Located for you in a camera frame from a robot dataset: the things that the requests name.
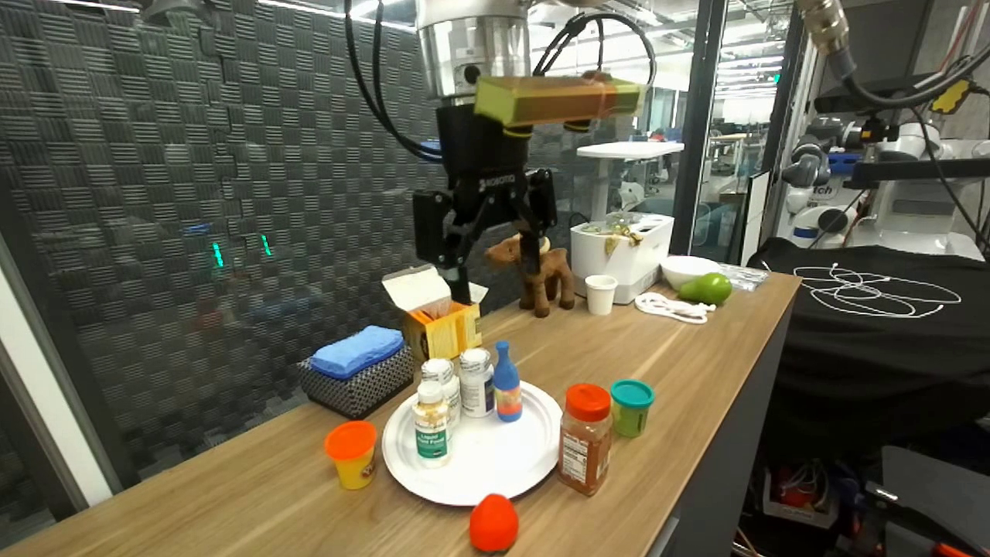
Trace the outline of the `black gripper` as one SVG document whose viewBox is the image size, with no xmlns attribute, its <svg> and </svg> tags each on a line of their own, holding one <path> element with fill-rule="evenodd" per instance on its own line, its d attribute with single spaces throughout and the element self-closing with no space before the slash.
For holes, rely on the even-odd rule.
<svg viewBox="0 0 990 557">
<path fill-rule="evenodd" d="M 524 272 L 542 272 L 542 242 L 557 221 L 552 172 L 528 171 L 528 140 L 469 105 L 443 105 L 437 123 L 448 187 L 415 195 L 415 254 L 452 269 L 452 301 L 469 307 L 468 254 L 491 227 L 511 223 Z"/>
</svg>

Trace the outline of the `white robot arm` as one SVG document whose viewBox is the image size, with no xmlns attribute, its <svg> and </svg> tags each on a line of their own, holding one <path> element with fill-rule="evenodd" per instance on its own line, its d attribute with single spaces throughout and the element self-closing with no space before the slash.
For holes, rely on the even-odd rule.
<svg viewBox="0 0 990 557">
<path fill-rule="evenodd" d="M 417 0 L 417 38 L 428 87 L 438 99 L 448 187 L 411 198 L 415 254 L 468 304 L 468 256 L 484 228 L 514 223 L 524 265 L 539 272 L 539 242 L 557 223 L 552 172 L 528 171 L 528 140 L 476 112 L 483 77 L 528 73 L 526 0 Z"/>
</svg>

